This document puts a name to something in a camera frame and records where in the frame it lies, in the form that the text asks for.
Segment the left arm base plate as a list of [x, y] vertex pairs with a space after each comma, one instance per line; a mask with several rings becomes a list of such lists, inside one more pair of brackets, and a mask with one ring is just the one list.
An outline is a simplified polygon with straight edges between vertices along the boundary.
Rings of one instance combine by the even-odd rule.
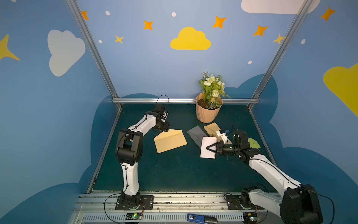
[[117, 202], [115, 205], [116, 211], [139, 211], [139, 210], [149, 210], [153, 209], [154, 196], [153, 195], [143, 195], [140, 196], [140, 199], [134, 197], [135, 202], [124, 199], [122, 196], [118, 196]]

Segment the small yellow envelope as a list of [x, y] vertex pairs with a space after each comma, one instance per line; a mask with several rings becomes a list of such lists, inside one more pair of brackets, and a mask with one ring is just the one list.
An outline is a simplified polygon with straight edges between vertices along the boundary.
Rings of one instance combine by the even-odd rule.
[[204, 129], [210, 137], [217, 137], [217, 131], [221, 130], [215, 122], [204, 126]]

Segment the large yellow envelope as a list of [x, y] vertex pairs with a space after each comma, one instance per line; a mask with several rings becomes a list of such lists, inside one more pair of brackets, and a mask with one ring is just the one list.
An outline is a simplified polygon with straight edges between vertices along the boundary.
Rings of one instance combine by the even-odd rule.
[[154, 142], [158, 154], [187, 145], [183, 131], [175, 129], [160, 133], [154, 138]]

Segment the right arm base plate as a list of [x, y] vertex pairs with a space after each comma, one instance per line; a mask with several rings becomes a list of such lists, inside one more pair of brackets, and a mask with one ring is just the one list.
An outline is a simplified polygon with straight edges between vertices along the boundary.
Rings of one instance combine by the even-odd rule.
[[247, 195], [233, 195], [231, 193], [224, 194], [224, 200], [227, 203], [229, 210], [256, 210], [263, 209], [263, 207], [256, 206], [251, 203]]

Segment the grey envelope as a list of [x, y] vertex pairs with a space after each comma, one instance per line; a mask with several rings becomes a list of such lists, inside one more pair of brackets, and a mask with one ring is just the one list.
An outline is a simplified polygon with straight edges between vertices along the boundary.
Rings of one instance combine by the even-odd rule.
[[192, 140], [199, 148], [201, 148], [203, 137], [208, 137], [208, 135], [199, 126], [195, 126], [188, 130], [187, 134], [192, 138]]

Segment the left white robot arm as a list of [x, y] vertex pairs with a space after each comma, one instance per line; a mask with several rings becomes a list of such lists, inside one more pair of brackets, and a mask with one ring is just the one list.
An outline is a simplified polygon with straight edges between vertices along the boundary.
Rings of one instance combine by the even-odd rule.
[[141, 201], [138, 164], [143, 154], [143, 138], [153, 128], [168, 132], [170, 123], [167, 117], [166, 107], [155, 105], [140, 121], [119, 132], [115, 156], [122, 168], [124, 180], [119, 202], [130, 208], [138, 207]]

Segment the red letter paper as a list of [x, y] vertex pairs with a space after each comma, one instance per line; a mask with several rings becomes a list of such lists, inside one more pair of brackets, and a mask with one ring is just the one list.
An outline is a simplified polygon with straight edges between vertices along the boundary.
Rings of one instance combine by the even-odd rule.
[[213, 144], [215, 144], [216, 142], [216, 137], [203, 137], [201, 143], [200, 157], [207, 159], [215, 159], [216, 146], [213, 146]]

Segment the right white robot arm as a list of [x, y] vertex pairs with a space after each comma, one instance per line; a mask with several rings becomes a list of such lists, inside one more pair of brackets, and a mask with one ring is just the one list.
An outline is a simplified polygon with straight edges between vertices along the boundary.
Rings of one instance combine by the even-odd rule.
[[246, 132], [235, 131], [230, 142], [225, 131], [215, 137], [203, 137], [201, 149], [216, 155], [235, 155], [260, 174], [278, 195], [272, 195], [257, 187], [243, 189], [239, 197], [245, 210], [264, 208], [277, 215], [285, 224], [321, 224], [323, 215], [316, 190], [289, 177], [256, 147], [252, 147]]

